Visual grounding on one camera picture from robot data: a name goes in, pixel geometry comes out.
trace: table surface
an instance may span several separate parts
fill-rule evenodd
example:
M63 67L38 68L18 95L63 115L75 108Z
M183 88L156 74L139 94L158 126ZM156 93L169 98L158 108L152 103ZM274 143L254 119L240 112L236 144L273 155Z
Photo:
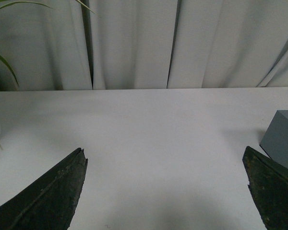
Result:
M0 205L77 147L71 230L264 230L242 164L288 88L0 92Z

